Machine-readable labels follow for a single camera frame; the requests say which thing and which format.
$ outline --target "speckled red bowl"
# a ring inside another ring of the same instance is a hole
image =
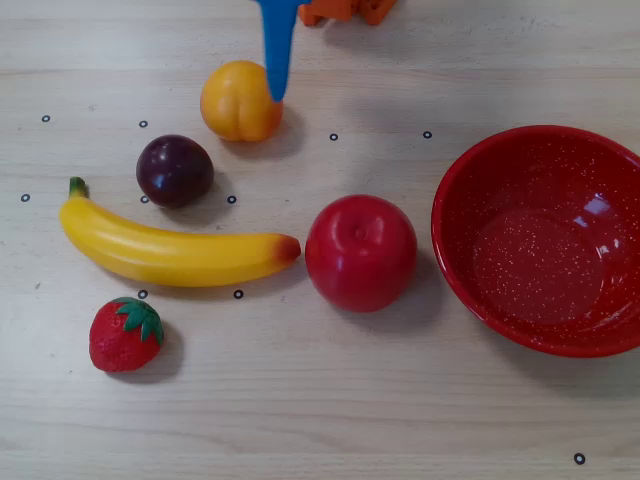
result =
[[[555,355],[640,345],[640,158],[599,135],[500,133],[442,179],[431,218],[449,285],[487,325]]]

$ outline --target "blue object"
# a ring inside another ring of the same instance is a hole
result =
[[[257,0],[262,8],[264,48],[266,52],[267,80],[271,96],[276,102],[284,98],[289,79],[289,61],[293,27],[298,7],[311,0]]]

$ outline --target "yellow banana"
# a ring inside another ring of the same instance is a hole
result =
[[[213,287],[266,277],[300,256],[295,238],[277,233],[200,235],[145,227],[92,202],[73,177],[60,222],[71,243],[101,267],[142,282]]]

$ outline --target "green calyx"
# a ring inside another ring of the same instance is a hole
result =
[[[128,315],[127,321],[124,323],[124,331],[129,332],[142,326],[141,340],[144,342],[149,338],[151,332],[156,337],[158,345],[162,345],[164,340],[164,330],[160,316],[153,308],[142,300],[131,297],[121,297],[112,300],[111,303],[124,303],[116,313]]]

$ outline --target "dark purple plum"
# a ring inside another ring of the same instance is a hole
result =
[[[153,203],[178,208],[211,188],[213,164],[205,149],[193,140],[181,135],[164,135],[142,151],[136,177]]]

